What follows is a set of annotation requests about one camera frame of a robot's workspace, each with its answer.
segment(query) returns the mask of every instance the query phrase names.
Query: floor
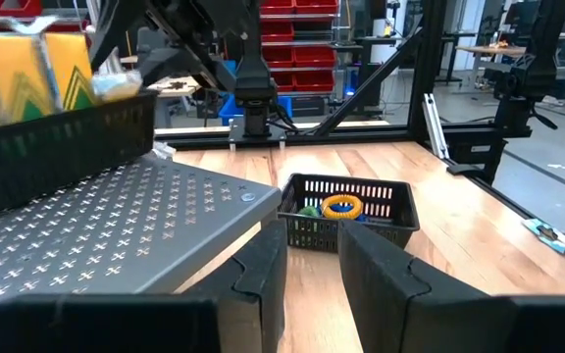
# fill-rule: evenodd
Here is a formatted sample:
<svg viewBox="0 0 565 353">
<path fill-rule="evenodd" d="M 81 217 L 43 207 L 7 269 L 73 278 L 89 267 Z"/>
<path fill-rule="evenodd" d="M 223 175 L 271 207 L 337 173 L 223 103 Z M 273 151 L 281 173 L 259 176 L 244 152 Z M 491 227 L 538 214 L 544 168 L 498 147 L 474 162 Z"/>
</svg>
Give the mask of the floor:
<svg viewBox="0 0 565 353">
<path fill-rule="evenodd" d="M 383 119 L 393 125 L 406 123 L 411 81 L 411 72 L 400 71 L 383 84 Z M 463 92 L 458 83 L 448 86 L 438 83 L 434 94 L 439 114 L 452 123 L 491 117 L 498 104 L 491 94 Z M 530 125 L 534 134 L 531 138 L 509 141 L 493 187 L 565 232 L 565 107 L 541 106 L 539 112 L 553 120 L 559 130 L 551 130 L 532 120 Z M 194 116 L 193 111 L 186 117 L 175 117 L 172 125 L 203 126 L 204 120 Z M 322 118 L 294 120 L 298 123 L 312 123 L 319 122 Z M 208 126 L 219 124 L 218 119 L 207 121 Z"/>
</svg>

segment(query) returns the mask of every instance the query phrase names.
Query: colorful box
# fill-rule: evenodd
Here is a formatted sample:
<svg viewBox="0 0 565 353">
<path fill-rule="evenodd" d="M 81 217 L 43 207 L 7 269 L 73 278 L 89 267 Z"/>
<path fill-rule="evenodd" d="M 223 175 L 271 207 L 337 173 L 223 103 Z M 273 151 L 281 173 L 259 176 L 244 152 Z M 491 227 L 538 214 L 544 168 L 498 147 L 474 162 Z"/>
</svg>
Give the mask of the colorful box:
<svg viewBox="0 0 565 353">
<path fill-rule="evenodd" d="M 94 105 L 91 78 L 83 34 L 0 33 L 0 126 Z"/>
</svg>

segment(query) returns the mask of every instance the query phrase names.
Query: small black basket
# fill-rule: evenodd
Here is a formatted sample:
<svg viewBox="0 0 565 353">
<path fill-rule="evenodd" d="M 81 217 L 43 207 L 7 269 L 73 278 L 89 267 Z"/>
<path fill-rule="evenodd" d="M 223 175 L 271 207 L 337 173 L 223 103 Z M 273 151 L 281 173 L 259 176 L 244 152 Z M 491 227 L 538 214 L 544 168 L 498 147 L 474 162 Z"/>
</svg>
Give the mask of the small black basket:
<svg viewBox="0 0 565 353">
<path fill-rule="evenodd" d="M 406 182 L 295 174 L 282 192 L 279 207 L 290 246 L 337 251 L 337 220 L 297 215 L 304 207 L 320 207 L 324 199 L 336 194 L 358 197 L 368 218 L 363 225 L 402 248 L 420 229 L 411 186 Z"/>
<path fill-rule="evenodd" d="M 157 94 L 0 126 L 0 212 L 149 152 Z"/>
</svg>

